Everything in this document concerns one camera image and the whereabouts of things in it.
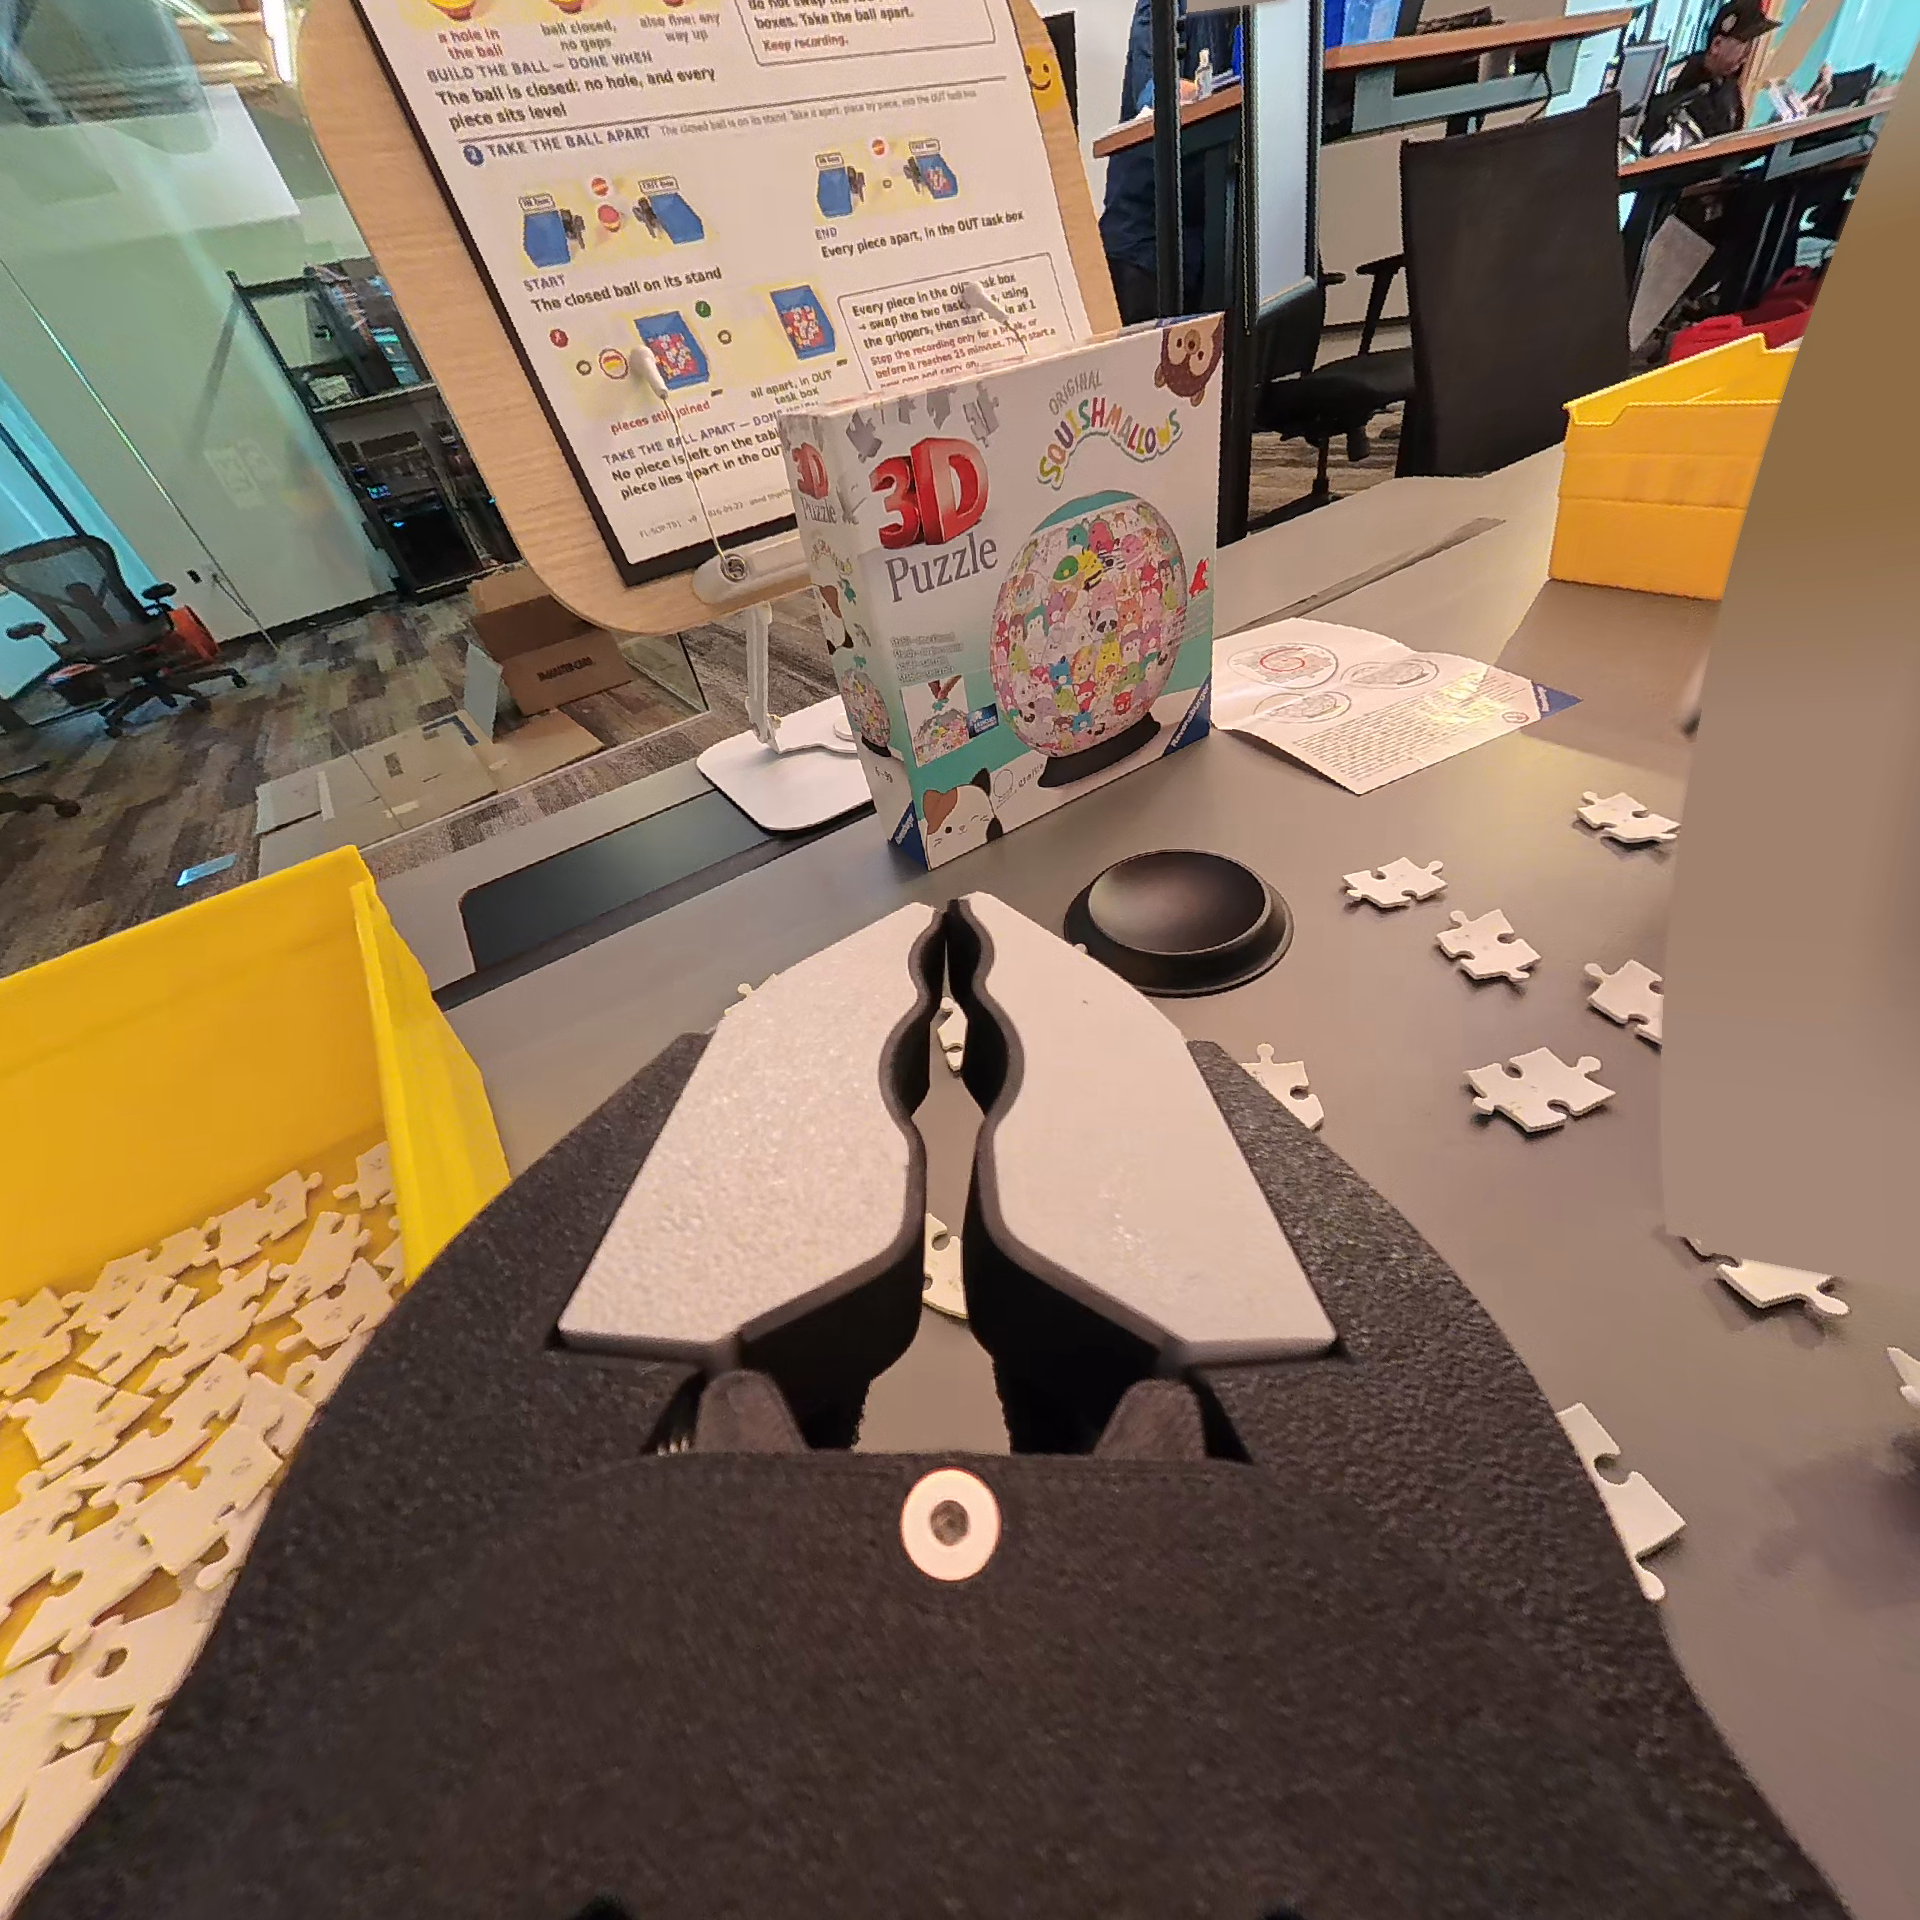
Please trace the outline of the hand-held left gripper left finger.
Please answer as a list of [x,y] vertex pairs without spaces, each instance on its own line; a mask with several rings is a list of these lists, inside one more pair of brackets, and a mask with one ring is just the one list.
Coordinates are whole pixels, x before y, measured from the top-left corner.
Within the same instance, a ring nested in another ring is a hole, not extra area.
[[848,1446],[921,1320],[929,1031],[944,911],[911,903],[713,1028],[567,1301],[585,1352],[770,1375]]

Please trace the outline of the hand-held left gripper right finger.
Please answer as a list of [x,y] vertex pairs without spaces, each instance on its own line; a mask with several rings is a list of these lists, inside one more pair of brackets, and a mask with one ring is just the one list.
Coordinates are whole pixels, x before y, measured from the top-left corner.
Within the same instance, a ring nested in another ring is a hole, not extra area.
[[1180,1026],[1009,903],[953,903],[980,1108],[968,1319],[1018,1453],[1089,1453],[1152,1377],[1320,1359],[1338,1333]]

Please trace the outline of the black round ball stand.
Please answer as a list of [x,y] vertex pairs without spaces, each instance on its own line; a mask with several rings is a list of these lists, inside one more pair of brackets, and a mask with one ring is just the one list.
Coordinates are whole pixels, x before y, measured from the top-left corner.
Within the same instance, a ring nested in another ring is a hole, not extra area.
[[1174,848],[1096,874],[1064,916],[1064,940],[1156,998],[1233,992],[1291,946],[1289,903],[1234,856]]

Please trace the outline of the colourful puzzle ball box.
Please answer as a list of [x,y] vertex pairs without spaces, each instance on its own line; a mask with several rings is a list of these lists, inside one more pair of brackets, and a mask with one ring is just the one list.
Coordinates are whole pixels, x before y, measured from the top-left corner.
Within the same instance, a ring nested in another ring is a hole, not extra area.
[[782,416],[832,671],[935,871],[1211,727],[1222,313]]

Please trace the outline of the pile of white puzzle pieces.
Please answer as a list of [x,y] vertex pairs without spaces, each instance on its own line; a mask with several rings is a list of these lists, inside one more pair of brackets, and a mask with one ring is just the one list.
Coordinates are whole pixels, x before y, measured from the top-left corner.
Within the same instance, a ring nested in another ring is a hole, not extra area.
[[290,1168],[6,1303],[10,1912],[199,1658],[307,1429],[409,1285],[392,1150]]

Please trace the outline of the white display board stand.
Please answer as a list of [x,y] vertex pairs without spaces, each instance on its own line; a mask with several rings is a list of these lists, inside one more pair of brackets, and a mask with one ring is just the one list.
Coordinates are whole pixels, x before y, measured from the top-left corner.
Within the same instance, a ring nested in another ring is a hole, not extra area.
[[834,692],[779,718],[770,706],[770,606],[810,585],[801,534],[719,545],[691,576],[698,599],[744,618],[750,727],[698,758],[702,776],[764,832],[811,832],[873,802]]

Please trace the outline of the flattened cardboard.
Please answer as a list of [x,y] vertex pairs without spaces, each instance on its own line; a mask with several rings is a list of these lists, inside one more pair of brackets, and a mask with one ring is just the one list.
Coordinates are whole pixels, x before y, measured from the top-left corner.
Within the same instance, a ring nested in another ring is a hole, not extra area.
[[256,790],[260,866],[319,850],[372,846],[602,752],[562,710],[484,738],[467,710],[283,775]]

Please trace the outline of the cardboard box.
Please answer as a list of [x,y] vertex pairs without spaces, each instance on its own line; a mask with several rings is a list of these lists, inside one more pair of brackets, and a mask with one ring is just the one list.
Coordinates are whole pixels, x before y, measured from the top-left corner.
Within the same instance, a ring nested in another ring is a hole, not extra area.
[[567,608],[527,566],[468,585],[471,634],[527,714],[539,714],[636,681],[618,634]]

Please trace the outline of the yellow plastic bin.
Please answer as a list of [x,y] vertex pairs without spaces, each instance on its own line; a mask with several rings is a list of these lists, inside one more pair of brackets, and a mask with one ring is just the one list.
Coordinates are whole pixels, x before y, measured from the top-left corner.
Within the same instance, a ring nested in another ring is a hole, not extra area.
[[1574,399],[1551,576],[1722,601],[1795,359],[1746,333]]
[[377,1141],[409,1289],[511,1170],[484,1078],[356,852],[6,978],[6,1303],[89,1285]]

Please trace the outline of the black shelving rack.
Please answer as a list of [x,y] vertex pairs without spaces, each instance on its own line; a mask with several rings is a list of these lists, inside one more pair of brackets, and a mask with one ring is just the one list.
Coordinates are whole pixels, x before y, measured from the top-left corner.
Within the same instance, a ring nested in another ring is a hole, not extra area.
[[462,589],[474,545],[441,463],[427,386],[403,382],[382,349],[338,330],[313,271],[230,273],[230,286],[316,424],[399,594],[419,601]]

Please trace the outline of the black mesh office chair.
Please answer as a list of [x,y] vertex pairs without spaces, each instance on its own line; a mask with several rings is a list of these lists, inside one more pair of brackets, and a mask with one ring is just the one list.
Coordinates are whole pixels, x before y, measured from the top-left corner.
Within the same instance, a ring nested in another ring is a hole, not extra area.
[[115,549],[97,534],[6,550],[2,588],[34,610],[34,618],[10,626],[7,634],[52,648],[62,696],[98,713],[110,738],[123,736],[128,719],[151,703],[207,713],[207,684],[249,686],[199,617],[176,606],[178,588],[131,588]]

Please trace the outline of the instruction poster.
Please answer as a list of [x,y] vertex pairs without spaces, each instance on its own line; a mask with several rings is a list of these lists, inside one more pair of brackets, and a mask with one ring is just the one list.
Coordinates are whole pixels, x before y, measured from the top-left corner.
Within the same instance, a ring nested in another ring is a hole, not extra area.
[[627,588],[792,522],[778,417],[1096,324],[1010,4],[356,4]]

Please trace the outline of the black high-back office chair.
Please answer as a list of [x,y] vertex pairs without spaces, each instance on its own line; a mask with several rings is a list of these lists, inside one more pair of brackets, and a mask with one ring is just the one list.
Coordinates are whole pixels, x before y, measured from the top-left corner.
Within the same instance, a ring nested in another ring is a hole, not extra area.
[[1567,405],[1628,376],[1618,224],[1618,95],[1399,154],[1399,255],[1360,265],[1374,292],[1360,349],[1264,386],[1256,430],[1366,460],[1368,424],[1403,406],[1399,476],[1475,476],[1559,444]]

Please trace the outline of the black framed partition panel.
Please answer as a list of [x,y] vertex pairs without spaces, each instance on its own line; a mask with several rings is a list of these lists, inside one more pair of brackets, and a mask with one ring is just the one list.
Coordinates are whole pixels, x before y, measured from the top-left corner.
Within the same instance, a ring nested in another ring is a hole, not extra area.
[[1313,368],[1327,320],[1316,186],[1323,133],[1323,9],[1242,9],[1240,145],[1222,189],[1225,236],[1207,240],[1206,309],[1228,314],[1216,532],[1250,528],[1252,441],[1268,386]]

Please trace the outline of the wooden office desk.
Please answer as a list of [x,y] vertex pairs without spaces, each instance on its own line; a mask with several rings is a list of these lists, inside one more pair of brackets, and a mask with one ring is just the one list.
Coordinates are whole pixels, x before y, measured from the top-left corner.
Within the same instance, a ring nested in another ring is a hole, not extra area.
[[1624,225],[1634,220],[1657,222],[1657,199],[1684,184],[1731,175],[1772,183],[1839,161],[1865,159],[1874,151],[1895,97],[1895,88],[1884,86],[1846,106],[1776,118],[1762,128],[1624,159],[1618,165]]
[[1626,34],[1639,7],[1531,15],[1488,26],[1338,46],[1323,54],[1323,140],[1444,124],[1476,130],[1490,112],[1569,93],[1582,41]]

